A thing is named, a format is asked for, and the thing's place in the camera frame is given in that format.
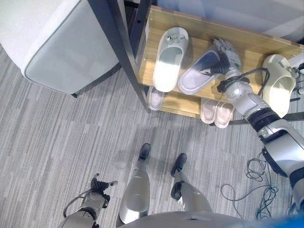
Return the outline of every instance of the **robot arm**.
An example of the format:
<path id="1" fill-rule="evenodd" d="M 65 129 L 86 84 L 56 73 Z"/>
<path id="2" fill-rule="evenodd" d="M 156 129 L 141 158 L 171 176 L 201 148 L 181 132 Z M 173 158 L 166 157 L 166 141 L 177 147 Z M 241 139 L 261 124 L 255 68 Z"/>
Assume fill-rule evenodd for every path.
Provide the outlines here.
<path id="1" fill-rule="evenodd" d="M 286 120 L 281 119 L 270 106 L 254 94 L 248 81 L 240 73 L 239 58 L 228 41 L 215 39 L 221 56 L 219 64 L 206 73 L 225 74 L 218 90 L 233 103 L 235 109 L 257 131 L 264 143 L 263 156 L 274 172 L 288 177 L 298 209 L 304 209 L 304 138 Z"/>

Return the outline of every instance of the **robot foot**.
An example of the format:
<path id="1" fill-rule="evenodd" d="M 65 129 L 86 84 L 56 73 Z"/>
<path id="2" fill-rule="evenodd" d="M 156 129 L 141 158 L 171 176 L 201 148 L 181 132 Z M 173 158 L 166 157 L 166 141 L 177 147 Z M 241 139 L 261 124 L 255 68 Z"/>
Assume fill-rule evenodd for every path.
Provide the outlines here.
<path id="1" fill-rule="evenodd" d="M 148 143 L 145 143 L 144 145 L 142 145 L 142 148 L 139 152 L 138 155 L 138 160 L 140 161 L 147 161 L 149 159 L 149 155 L 150 155 L 150 150 L 151 150 L 151 145 Z"/>
<path id="2" fill-rule="evenodd" d="M 171 190 L 171 197 L 176 201 L 178 201 L 181 198 L 181 184 L 182 181 L 176 182 Z"/>
<path id="3" fill-rule="evenodd" d="M 175 164 L 171 170 L 171 176 L 172 177 L 175 177 L 175 174 L 179 171 L 182 170 L 182 168 L 184 167 L 185 163 L 187 161 L 187 155 L 185 153 L 181 153 L 176 161 L 175 161 Z"/>

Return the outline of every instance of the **floor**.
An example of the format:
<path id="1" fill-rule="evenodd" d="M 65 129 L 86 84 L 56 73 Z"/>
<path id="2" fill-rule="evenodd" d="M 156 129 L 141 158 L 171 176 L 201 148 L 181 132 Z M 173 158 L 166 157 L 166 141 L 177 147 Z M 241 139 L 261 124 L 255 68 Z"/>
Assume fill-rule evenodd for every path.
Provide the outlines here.
<path id="1" fill-rule="evenodd" d="M 261 185 L 245 176 L 247 160 L 262 148 L 249 125 L 219 129 L 176 114 L 148 114 L 122 69 L 74 99 L 27 81 L 0 47 L 0 97 L 1 228 L 56 227 L 65 205 L 96 172 L 103 181 L 118 181 L 106 191 L 111 201 L 98 218 L 101 227 L 114 227 L 143 143 L 152 145 L 149 214 L 182 210 L 170 198 L 170 170 L 182 152 L 188 156 L 185 173 L 216 213 L 237 216 L 220 194 L 222 184 L 234 186 L 237 198 Z M 303 109 L 302 97 L 290 112 Z M 304 122 L 292 125 L 304 132 Z M 271 174 L 279 192 L 269 209 L 279 217 L 286 213 L 291 190 L 288 179 Z M 262 193 L 236 203 L 245 219 L 254 220 Z"/>

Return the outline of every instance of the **slide sandal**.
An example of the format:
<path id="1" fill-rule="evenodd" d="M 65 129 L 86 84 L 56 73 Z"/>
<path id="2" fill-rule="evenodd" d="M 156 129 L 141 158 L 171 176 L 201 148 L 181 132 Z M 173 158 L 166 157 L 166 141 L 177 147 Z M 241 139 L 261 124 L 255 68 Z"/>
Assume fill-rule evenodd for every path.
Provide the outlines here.
<path id="1" fill-rule="evenodd" d="M 169 92 L 175 88 L 188 42 L 187 31 L 179 27 L 169 29 L 161 37 L 153 73 L 153 83 L 158 91 Z"/>
<path id="2" fill-rule="evenodd" d="M 205 124 L 211 124 L 215 120 L 219 101 L 209 100 L 202 97 L 200 99 L 200 118 Z"/>
<path id="3" fill-rule="evenodd" d="M 287 59 L 281 55 L 268 56 L 263 63 L 270 76 L 262 97 L 281 118 L 288 113 L 290 95 L 295 87 L 295 78 L 287 70 L 289 66 Z"/>
<path id="4" fill-rule="evenodd" d="M 165 93 L 158 91 L 155 87 L 149 87 L 148 91 L 148 105 L 151 110 L 157 111 L 162 108 L 163 98 Z"/>
<path id="5" fill-rule="evenodd" d="M 221 102 L 217 108 L 214 124 L 219 128 L 226 128 L 233 117 L 234 106 Z"/>
<path id="6" fill-rule="evenodd" d="M 177 82 L 179 89 L 187 95 L 192 95 L 215 80 L 220 74 L 204 75 L 200 71 L 211 68 L 219 62 L 219 55 L 215 45 L 200 57 L 184 74 L 182 74 Z"/>

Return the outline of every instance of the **metal frame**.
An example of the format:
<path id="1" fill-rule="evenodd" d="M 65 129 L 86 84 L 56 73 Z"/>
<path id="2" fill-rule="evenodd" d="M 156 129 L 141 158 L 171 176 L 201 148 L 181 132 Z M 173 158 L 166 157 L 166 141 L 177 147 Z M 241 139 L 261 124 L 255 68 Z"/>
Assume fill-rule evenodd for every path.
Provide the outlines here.
<path id="1" fill-rule="evenodd" d="M 135 53 L 137 53 L 152 1 L 141 0 L 138 6 L 136 20 L 130 36 L 132 42 L 130 42 L 128 37 L 128 31 L 123 23 L 123 17 L 119 10 L 117 0 L 88 0 L 88 2 L 138 98 L 145 110 L 150 113 L 144 86 L 137 82 L 139 69 L 135 62 Z"/>
<path id="2" fill-rule="evenodd" d="M 304 120 L 304 112 L 289 113 L 289 114 L 286 114 L 282 119 L 287 120 L 289 122 L 303 121 Z M 229 125 L 243 125 L 243 124 L 249 124 L 249 122 L 245 119 L 229 121 Z"/>

